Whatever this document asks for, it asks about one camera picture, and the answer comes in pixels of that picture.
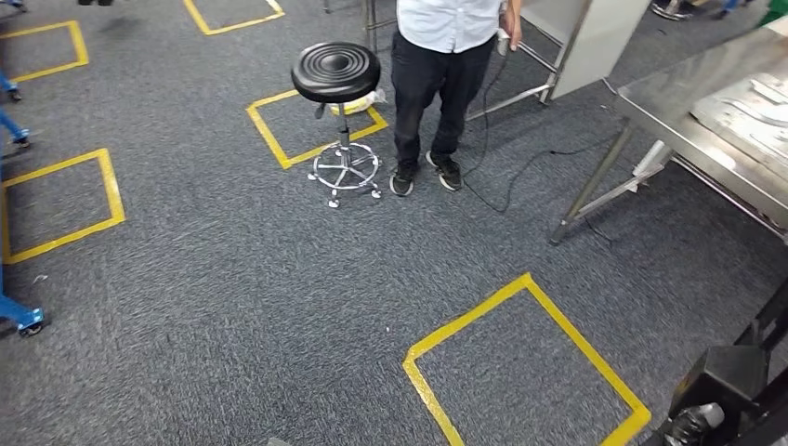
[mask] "cable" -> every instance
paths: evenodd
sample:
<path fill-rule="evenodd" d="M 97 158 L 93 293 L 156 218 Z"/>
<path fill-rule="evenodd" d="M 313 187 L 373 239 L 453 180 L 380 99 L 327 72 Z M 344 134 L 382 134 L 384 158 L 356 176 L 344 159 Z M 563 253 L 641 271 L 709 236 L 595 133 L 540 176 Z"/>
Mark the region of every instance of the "cable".
<path fill-rule="evenodd" d="M 501 73 L 504 71 L 504 68 L 506 67 L 506 62 L 508 61 L 508 59 L 509 59 L 509 52 L 507 51 L 506 54 L 504 55 L 504 61 L 501 63 L 501 67 L 498 69 L 498 71 L 492 77 L 492 79 L 490 80 L 490 83 L 487 84 L 487 87 L 484 88 L 484 92 L 481 95 L 481 109 L 483 111 L 487 110 L 487 95 L 490 93 L 490 90 L 493 88 L 493 85 L 495 85 L 498 82 L 498 79 L 501 77 Z M 474 165 L 473 167 L 468 169 L 463 174 L 463 179 L 465 179 L 467 176 L 469 176 L 475 170 L 479 169 L 481 167 L 481 165 L 484 164 L 484 159 L 487 157 L 487 151 L 488 151 L 488 149 L 490 147 L 490 118 L 488 117 L 488 114 L 489 113 L 487 113 L 487 112 L 484 113 L 484 143 L 483 143 L 482 149 L 481 149 L 481 157 L 479 158 L 479 161 L 476 163 L 476 165 Z M 615 138 L 615 135 L 610 136 L 610 137 L 606 137 L 606 138 L 604 138 L 602 140 L 595 141 L 595 142 L 593 142 L 593 143 L 591 143 L 591 144 L 589 144 L 589 145 L 587 145 L 587 146 L 585 146 L 585 147 L 583 147 L 581 149 L 578 149 L 576 151 L 554 151 L 554 150 L 549 150 L 549 151 L 536 152 L 517 171 L 517 173 L 515 173 L 515 175 L 509 180 L 509 184 L 506 187 L 506 201 L 504 202 L 504 206 L 503 207 L 499 208 L 499 207 L 496 207 L 494 204 L 490 203 L 480 193 L 478 193 L 476 190 L 474 190 L 473 186 L 471 186 L 467 182 L 465 182 L 466 183 L 466 187 L 474 195 L 476 195 L 476 197 L 479 198 L 481 200 L 481 202 L 484 203 L 487 207 L 489 207 L 490 209 L 492 209 L 496 213 L 502 215 L 502 214 L 506 213 L 506 211 L 509 208 L 509 205 L 511 205 L 512 192 L 514 191 L 515 182 L 517 181 L 519 176 L 522 175 L 523 173 L 525 173 L 525 171 L 528 170 L 528 168 L 531 167 L 531 165 L 533 163 L 535 163 L 538 159 L 540 159 L 540 158 L 542 158 L 543 156 L 546 156 L 546 155 L 563 155 L 563 156 L 577 155 L 579 153 L 583 153 L 584 151 L 590 151 L 591 149 L 594 149 L 598 144 L 601 144 L 601 143 L 604 143 L 604 142 L 608 142 L 609 143 L 609 142 L 612 141 L 613 138 Z M 612 243 L 612 239 L 610 237 L 608 237 L 607 235 L 604 235 L 601 231 L 598 231 L 596 229 L 593 229 L 593 231 L 597 235 L 603 237 L 608 243 Z"/>

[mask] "stool base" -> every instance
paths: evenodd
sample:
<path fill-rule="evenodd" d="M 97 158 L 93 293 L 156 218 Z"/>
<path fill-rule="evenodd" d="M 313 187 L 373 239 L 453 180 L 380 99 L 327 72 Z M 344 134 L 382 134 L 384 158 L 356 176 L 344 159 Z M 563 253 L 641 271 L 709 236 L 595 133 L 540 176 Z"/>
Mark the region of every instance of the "stool base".
<path fill-rule="evenodd" d="M 307 177 L 329 188 L 328 206 L 337 208 L 340 190 L 371 189 L 373 198 L 382 196 L 374 183 L 380 164 L 380 158 L 368 146 L 355 142 L 342 146 L 336 142 L 315 157 L 312 172 Z"/>

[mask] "metal sheet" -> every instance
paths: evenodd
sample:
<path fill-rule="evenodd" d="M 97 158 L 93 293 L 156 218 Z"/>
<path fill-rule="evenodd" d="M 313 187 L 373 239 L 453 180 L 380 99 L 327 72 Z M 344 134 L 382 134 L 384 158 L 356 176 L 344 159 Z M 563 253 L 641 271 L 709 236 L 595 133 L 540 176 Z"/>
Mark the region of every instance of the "metal sheet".
<path fill-rule="evenodd" d="M 775 26 L 788 23 L 780 20 Z M 616 109 L 727 190 L 788 228 L 788 179 L 690 115 L 696 102 L 760 73 L 777 73 L 788 38 L 761 28 L 619 89 Z"/>

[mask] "chrome stool leg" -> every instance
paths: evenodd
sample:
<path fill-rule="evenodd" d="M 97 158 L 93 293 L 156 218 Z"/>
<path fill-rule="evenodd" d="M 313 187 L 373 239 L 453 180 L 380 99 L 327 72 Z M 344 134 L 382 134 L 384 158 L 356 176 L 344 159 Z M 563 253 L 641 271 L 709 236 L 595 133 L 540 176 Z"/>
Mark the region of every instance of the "chrome stool leg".
<path fill-rule="evenodd" d="M 382 194 L 374 176 L 380 168 L 380 158 L 368 146 L 350 142 L 345 107 L 339 104 L 339 141 L 326 147 L 315 157 L 312 171 L 307 175 L 312 181 L 320 181 L 330 189 L 329 207 L 339 207 L 337 197 L 340 190 L 372 189 L 373 198 Z"/>

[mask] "yellow tape square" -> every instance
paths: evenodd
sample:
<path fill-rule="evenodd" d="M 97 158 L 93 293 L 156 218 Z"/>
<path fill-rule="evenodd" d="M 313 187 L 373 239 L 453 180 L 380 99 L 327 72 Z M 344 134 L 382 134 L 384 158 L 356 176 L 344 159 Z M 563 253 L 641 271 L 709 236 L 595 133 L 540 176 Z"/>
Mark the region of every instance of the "yellow tape square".
<path fill-rule="evenodd" d="M 11 245 L 8 237 L 8 208 L 6 205 L 6 189 L 25 181 L 43 177 L 44 175 L 51 174 L 52 172 L 57 172 L 61 169 L 65 169 L 66 167 L 90 160 L 98 160 L 98 166 L 101 169 L 101 178 L 104 182 L 104 191 L 107 193 L 107 203 L 110 207 L 110 217 L 82 230 L 77 230 L 62 237 L 58 237 L 53 241 L 41 243 L 38 246 L 25 249 L 24 251 L 20 251 L 18 253 L 11 253 Z M 7 179 L 6 181 L 3 181 L 2 186 L 3 193 L 0 194 L 0 200 L 3 202 L 3 263 L 7 265 L 19 263 L 23 260 L 41 255 L 66 243 L 75 242 L 94 232 L 105 230 L 106 228 L 110 228 L 125 221 L 125 212 L 123 203 L 121 202 L 121 194 L 118 190 L 118 182 L 115 179 L 115 172 L 112 169 L 110 153 L 106 149 L 91 151 L 84 155 L 79 155 L 69 160 L 38 169 L 29 174 Z"/>
<path fill-rule="evenodd" d="M 599 374 L 605 378 L 622 400 L 632 409 L 632 414 L 616 427 L 607 438 L 599 443 L 601 446 L 624 446 L 640 431 L 640 429 L 649 423 L 651 412 L 640 402 L 637 396 L 626 386 L 624 381 L 613 371 L 609 364 L 599 356 L 593 347 L 591 347 L 591 344 L 585 340 L 583 335 L 574 328 L 574 325 L 572 325 L 569 319 L 567 319 L 561 310 L 556 307 L 556 304 L 554 304 L 553 301 L 547 297 L 545 292 L 539 288 L 536 282 L 533 281 L 529 273 L 523 274 L 509 285 L 501 288 L 487 300 L 471 309 L 468 313 L 443 325 L 438 330 L 417 342 L 408 350 L 408 355 L 402 362 L 402 368 L 405 369 L 405 373 L 411 378 L 411 382 L 414 387 L 416 387 L 416 391 L 419 396 L 421 396 L 421 400 L 427 406 L 430 413 L 432 413 L 433 418 L 435 418 L 436 423 L 438 423 L 438 426 L 443 431 L 449 444 L 451 446 L 465 445 L 456 427 L 454 427 L 452 421 L 449 419 L 449 416 L 443 411 L 443 408 L 440 407 L 440 403 L 438 403 L 438 399 L 435 397 L 432 388 L 416 366 L 416 360 L 424 356 L 425 353 L 436 345 L 467 327 L 471 322 L 504 303 L 509 297 L 523 290 L 529 291 L 533 297 L 536 298 L 539 305 L 545 309 L 553 321 L 558 324 L 574 345 L 577 346 L 591 364 L 594 365 Z"/>
<path fill-rule="evenodd" d="M 263 23 L 269 20 L 278 19 L 279 17 L 284 15 L 284 11 L 282 11 L 282 7 L 279 6 L 276 0 L 266 0 L 266 2 L 268 2 L 268 4 L 274 10 L 274 13 L 271 14 L 270 16 L 264 17 L 262 19 L 245 21 L 243 23 L 237 23 L 222 28 L 211 29 L 211 27 L 208 26 L 208 23 L 205 22 L 205 19 L 203 18 L 203 14 L 201 14 L 200 10 L 197 9 L 197 7 L 194 5 L 194 1 L 183 0 L 183 4 L 186 6 L 186 9 L 188 9 L 189 13 L 191 14 L 191 17 L 194 19 L 194 22 L 197 23 L 197 27 L 200 28 L 200 31 L 202 31 L 205 35 L 216 35 L 216 34 L 226 33 L 227 31 L 246 28 L 247 26 L 257 25 L 258 23 Z"/>
<path fill-rule="evenodd" d="M 253 102 L 252 105 L 246 108 L 246 113 L 248 113 L 249 117 L 252 118 L 252 122 L 255 123 L 255 127 L 257 127 L 257 131 L 260 132 L 260 135 L 263 137 L 263 139 L 265 139 L 266 143 L 269 146 L 269 149 L 273 152 L 273 155 L 276 157 L 277 161 L 279 161 L 279 164 L 282 165 L 283 169 L 289 169 L 290 167 L 293 166 L 293 164 L 306 161 L 318 155 L 326 147 L 334 144 L 334 142 L 329 142 L 327 144 L 323 144 L 310 151 L 307 151 L 306 153 L 302 153 L 294 157 L 288 157 L 284 153 L 284 150 L 282 149 L 282 146 L 279 144 L 279 141 L 277 141 L 276 137 L 273 136 L 268 125 L 263 120 L 263 117 L 260 115 L 260 112 L 257 109 L 264 105 L 282 99 L 291 98 L 297 95 L 298 92 L 295 90 L 285 91 L 284 93 L 281 93 L 279 95 L 272 96 L 270 98 L 263 98 L 256 102 Z M 384 120 L 383 116 L 381 116 L 380 113 L 378 113 L 377 110 L 375 110 L 373 107 L 368 108 L 366 111 L 369 114 L 370 118 L 372 118 L 373 123 L 372 125 L 366 128 L 351 133 L 350 134 L 351 141 L 359 138 L 367 137 L 375 132 L 378 132 L 388 127 L 388 123 L 386 122 L 386 120 Z"/>
<path fill-rule="evenodd" d="M 79 23 L 77 23 L 76 20 L 63 21 L 61 23 L 55 23 L 47 26 L 40 26 L 38 28 L 30 28 L 28 30 L 15 31 L 13 33 L 0 34 L 0 39 L 11 39 L 14 37 L 21 37 L 23 35 L 28 35 L 28 34 L 44 33 L 47 31 L 57 30 L 58 28 L 68 28 L 69 35 L 72 38 L 74 53 L 76 54 L 76 60 L 74 62 L 64 63 L 57 67 L 47 68 L 45 70 L 39 70 L 37 72 L 30 72 L 27 74 L 23 74 L 21 76 L 17 76 L 11 79 L 11 82 L 29 81 L 37 77 L 47 76 L 50 74 L 54 74 L 56 72 L 64 72 L 66 70 L 70 70 L 71 68 L 87 65 L 87 63 L 89 62 L 89 59 L 87 57 L 87 48 L 85 48 L 85 40 L 82 37 L 82 31 L 79 29 Z"/>

